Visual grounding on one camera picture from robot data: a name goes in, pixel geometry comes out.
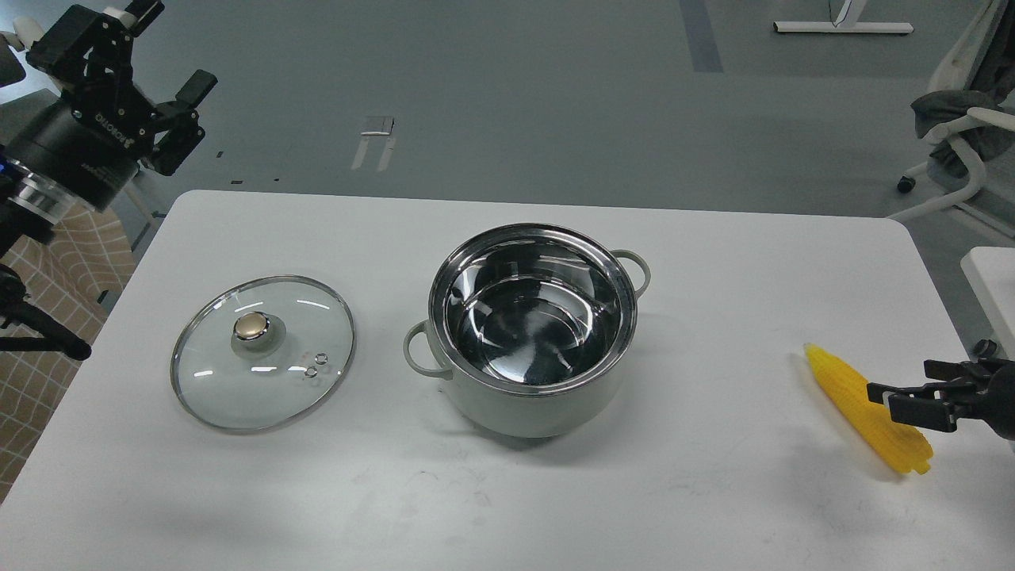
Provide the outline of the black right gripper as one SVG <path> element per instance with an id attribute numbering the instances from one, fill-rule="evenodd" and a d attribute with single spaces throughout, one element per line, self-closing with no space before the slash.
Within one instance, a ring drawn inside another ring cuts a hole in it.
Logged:
<path id="1" fill-rule="evenodd" d="M 925 360 L 931 382 L 899 388 L 867 383 L 867 398 L 887 409 L 892 422 L 952 433 L 958 420 L 982 420 L 1001 438 L 1014 441 L 1014 362 L 1003 358 L 943 362 Z M 978 386 L 986 385 L 979 392 Z"/>

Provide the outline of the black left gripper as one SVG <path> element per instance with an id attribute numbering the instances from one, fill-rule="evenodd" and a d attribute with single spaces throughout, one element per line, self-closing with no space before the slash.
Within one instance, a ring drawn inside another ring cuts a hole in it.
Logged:
<path id="1" fill-rule="evenodd" d="M 64 86 L 6 146 L 23 182 L 103 210 L 141 167 L 173 176 L 189 158 L 205 136 L 197 108 L 218 78 L 196 70 L 158 105 L 133 80 L 135 40 L 165 9 L 163 1 L 101 12 L 75 4 L 29 48 L 28 65 Z"/>

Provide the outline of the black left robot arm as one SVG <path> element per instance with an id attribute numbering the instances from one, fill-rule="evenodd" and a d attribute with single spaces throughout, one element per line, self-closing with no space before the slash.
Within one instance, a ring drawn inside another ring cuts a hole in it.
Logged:
<path id="1" fill-rule="evenodd" d="M 215 75 L 196 70 L 159 104 L 134 81 L 136 41 L 164 7 L 72 5 L 51 28 L 19 17 L 2 33 L 2 85 L 22 81 L 32 67 L 59 90 L 2 145 L 2 326 L 28 330 L 4 335 L 5 353 L 90 357 L 86 340 L 30 299 L 59 279 L 44 247 L 72 209 L 100 213 L 142 167 L 173 176 L 205 137 L 198 106 L 216 86 Z"/>

